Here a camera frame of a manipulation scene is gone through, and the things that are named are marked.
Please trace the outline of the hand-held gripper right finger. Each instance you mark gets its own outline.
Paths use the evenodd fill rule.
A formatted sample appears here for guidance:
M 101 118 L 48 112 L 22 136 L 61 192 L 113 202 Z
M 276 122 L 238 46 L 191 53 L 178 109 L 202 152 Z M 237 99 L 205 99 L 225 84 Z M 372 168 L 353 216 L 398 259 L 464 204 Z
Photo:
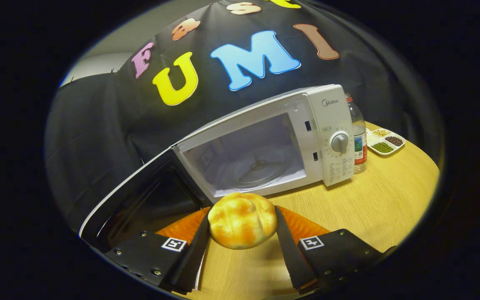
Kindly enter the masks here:
M 298 292 L 335 288 L 379 264 L 396 250 L 378 251 L 347 229 L 328 230 L 282 206 L 275 207 L 277 236 Z

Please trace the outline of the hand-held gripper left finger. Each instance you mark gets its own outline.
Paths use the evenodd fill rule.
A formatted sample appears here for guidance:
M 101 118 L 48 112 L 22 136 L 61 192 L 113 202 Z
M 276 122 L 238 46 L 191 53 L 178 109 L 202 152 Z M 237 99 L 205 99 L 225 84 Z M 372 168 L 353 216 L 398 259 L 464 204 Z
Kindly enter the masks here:
M 205 207 L 154 233 L 142 230 L 105 253 L 112 262 L 166 292 L 196 287 L 210 229 Z

